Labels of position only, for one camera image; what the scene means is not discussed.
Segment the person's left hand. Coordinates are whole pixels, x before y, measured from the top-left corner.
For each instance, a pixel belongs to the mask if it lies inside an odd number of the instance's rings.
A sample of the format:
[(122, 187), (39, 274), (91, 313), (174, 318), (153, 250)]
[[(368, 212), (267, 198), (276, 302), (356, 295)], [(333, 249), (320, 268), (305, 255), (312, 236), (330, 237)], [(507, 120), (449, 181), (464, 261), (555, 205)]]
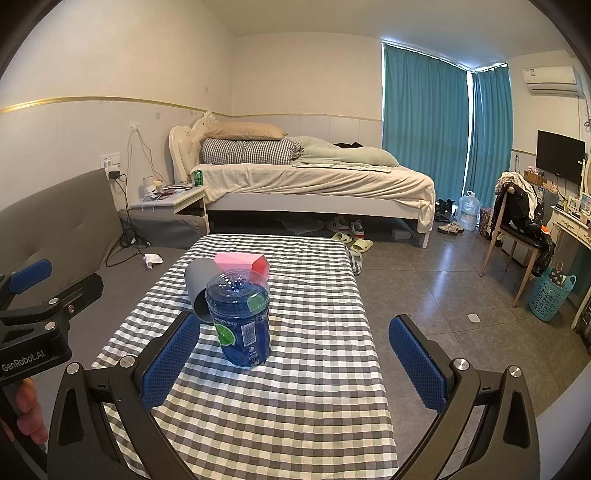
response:
[(35, 444), (44, 445), (48, 440), (48, 430), (37, 398), (37, 386), (31, 378), (24, 379), (17, 388), (14, 404), (19, 411), (18, 431), (29, 437)]

